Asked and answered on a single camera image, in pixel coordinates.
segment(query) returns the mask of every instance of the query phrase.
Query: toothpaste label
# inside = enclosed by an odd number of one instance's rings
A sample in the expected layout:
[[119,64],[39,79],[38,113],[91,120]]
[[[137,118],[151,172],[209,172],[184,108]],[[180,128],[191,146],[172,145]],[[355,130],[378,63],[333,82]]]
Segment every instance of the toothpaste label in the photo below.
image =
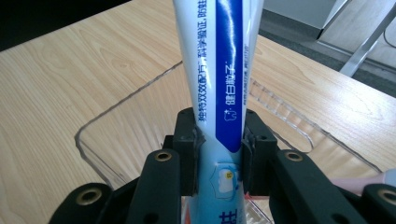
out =
[[222,200],[232,200],[239,190],[242,179],[239,166],[234,163],[218,163],[210,177],[215,197]]
[[221,224],[236,224],[237,220],[238,220],[238,210],[237,209],[234,209],[233,211],[229,211],[229,212],[222,212],[219,215],[219,223],[221,223]]
[[241,145],[244,87],[243,6],[216,2],[216,138],[231,152]]
[[198,57],[198,120],[206,122],[206,39],[207,39],[207,4],[206,0],[198,1],[197,15],[197,57]]

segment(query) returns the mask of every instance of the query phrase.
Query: blue stripe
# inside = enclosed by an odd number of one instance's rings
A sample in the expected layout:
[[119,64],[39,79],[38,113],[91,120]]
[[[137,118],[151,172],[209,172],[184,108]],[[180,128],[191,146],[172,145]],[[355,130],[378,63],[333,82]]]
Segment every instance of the blue stripe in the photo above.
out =
[[216,137],[231,152],[242,136],[242,10],[242,0],[216,2]]

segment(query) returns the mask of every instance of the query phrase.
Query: table surface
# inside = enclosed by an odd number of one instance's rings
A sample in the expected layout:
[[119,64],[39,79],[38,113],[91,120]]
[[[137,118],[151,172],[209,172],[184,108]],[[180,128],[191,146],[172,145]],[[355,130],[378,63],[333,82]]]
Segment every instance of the table surface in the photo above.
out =
[[[71,190],[102,182],[74,135],[180,61],[171,0],[134,0],[2,51],[0,223],[46,223]],[[261,36],[253,66],[254,78],[364,158],[395,166],[395,98]]]

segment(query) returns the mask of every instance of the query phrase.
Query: brass insert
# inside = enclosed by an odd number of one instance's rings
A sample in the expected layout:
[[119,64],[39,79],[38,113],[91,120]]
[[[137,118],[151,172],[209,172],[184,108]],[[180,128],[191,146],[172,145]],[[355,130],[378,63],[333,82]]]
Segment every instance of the brass insert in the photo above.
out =
[[298,154],[297,152],[288,151],[285,153],[285,156],[286,156],[286,158],[288,158],[291,161],[302,161],[303,160],[303,157],[300,154]]
[[99,188],[83,190],[76,198],[79,205],[89,205],[95,203],[102,197],[102,191]]
[[172,154],[169,152],[159,152],[155,155],[156,161],[169,161],[172,158]]
[[396,192],[388,189],[380,189],[378,191],[379,197],[381,197],[385,202],[396,205]]

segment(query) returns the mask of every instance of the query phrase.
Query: floor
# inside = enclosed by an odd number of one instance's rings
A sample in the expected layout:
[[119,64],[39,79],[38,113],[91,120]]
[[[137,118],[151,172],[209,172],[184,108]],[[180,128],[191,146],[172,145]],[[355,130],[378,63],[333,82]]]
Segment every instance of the floor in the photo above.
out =
[[[318,36],[316,31],[313,31],[309,26],[285,17],[281,17],[279,15],[276,15],[275,13],[266,10],[264,10],[262,15],[261,32],[262,35],[264,35],[265,37],[270,38],[289,49],[293,49],[305,55],[306,57],[311,58],[312,60],[322,63],[336,71],[340,71],[355,50],[353,48],[357,48],[359,46],[360,41],[357,39],[364,40],[366,38],[364,36],[364,33],[371,33],[371,31],[368,32],[365,31],[365,29],[367,28],[374,30],[377,24],[375,24],[374,22],[363,22],[359,24],[359,21],[361,21],[362,19],[358,20],[358,16],[356,16],[354,17],[354,22],[356,26],[361,27],[361,32],[355,32],[354,35],[348,35],[345,27],[340,25],[340,23],[337,22],[337,19],[342,19],[344,14],[346,14],[347,16],[352,15],[352,11],[360,12],[362,6],[359,7],[356,5],[356,3],[365,4],[365,8],[367,9],[370,8],[368,7],[368,4],[374,4],[376,7],[381,7],[376,5],[379,4],[379,2],[381,1],[352,0],[351,2],[354,2],[355,5],[350,5],[350,3],[347,4],[344,10],[342,10],[340,14],[336,17],[336,20],[334,20],[330,24],[329,28],[326,29],[324,33],[322,33],[322,36],[319,40],[317,40]],[[385,17],[388,11],[389,9],[382,10],[382,14],[378,14],[379,11],[376,10],[375,15],[380,18],[377,20],[382,21],[382,18]],[[369,15],[369,13],[362,13],[360,16],[364,18],[364,15]],[[345,36],[345,39],[349,37],[349,43],[355,43],[355,46],[351,47],[348,44],[341,45],[347,42],[346,40],[331,43],[326,43],[323,41],[323,36],[327,37],[328,40],[330,40],[330,36],[342,35]],[[394,29],[388,29],[387,37],[389,38],[389,40],[394,39],[394,41],[396,41],[394,36],[396,36]],[[381,38],[382,36],[378,41],[379,43],[376,46],[377,48],[381,46],[382,48],[384,48],[384,43],[382,42],[381,44]],[[390,54],[387,54],[386,51],[381,51],[380,49],[378,52],[379,54],[382,54],[382,58],[390,59],[390,61],[394,63],[396,62],[396,57],[392,56],[392,54],[396,49],[389,49]],[[395,66],[388,65],[383,62],[378,62],[373,59],[366,59],[361,65],[360,69],[355,73],[353,78],[388,95],[396,97]]]
[[[325,30],[319,41],[330,46],[354,52],[384,19],[396,0],[352,0]],[[396,45],[396,20],[389,25],[387,38]],[[380,36],[368,55],[372,62],[396,68],[396,48]]]
[[0,51],[83,20],[127,0],[0,1]]

